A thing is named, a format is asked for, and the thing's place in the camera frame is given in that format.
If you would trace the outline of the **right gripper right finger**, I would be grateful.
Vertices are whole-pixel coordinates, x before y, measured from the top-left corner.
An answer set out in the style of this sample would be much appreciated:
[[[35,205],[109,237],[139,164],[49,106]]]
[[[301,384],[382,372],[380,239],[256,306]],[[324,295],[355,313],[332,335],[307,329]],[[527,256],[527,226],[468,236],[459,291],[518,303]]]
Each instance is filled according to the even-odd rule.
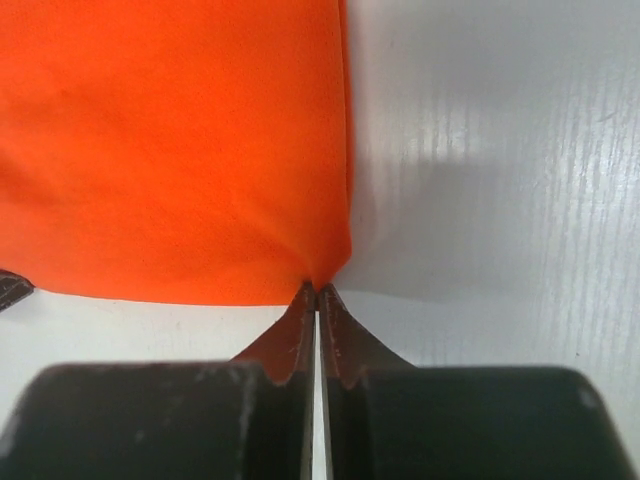
[[[318,296],[331,479],[627,479],[596,389],[555,366],[418,367]]]

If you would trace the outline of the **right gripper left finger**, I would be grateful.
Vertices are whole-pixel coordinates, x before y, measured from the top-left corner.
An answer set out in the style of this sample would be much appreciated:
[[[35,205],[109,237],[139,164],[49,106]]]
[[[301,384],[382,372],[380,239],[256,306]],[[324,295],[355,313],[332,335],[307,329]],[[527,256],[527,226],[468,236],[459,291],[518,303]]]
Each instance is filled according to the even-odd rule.
[[[1,435],[5,479],[308,479],[316,295],[228,361],[58,364]]]

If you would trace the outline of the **orange t shirt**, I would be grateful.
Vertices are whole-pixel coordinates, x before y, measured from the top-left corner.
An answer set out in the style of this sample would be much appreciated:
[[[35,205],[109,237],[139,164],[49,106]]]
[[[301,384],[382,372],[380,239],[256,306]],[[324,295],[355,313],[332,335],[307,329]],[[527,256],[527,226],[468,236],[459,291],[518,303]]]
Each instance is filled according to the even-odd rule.
[[[286,304],[351,256],[351,121],[342,1],[5,1],[1,266]]]

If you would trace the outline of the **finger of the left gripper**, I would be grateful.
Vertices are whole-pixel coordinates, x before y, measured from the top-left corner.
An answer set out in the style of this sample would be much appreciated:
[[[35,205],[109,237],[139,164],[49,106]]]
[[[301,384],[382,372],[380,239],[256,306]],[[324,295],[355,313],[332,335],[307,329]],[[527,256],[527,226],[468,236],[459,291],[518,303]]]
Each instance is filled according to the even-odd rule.
[[[13,272],[0,271],[0,311],[14,306],[34,292],[34,285]]]

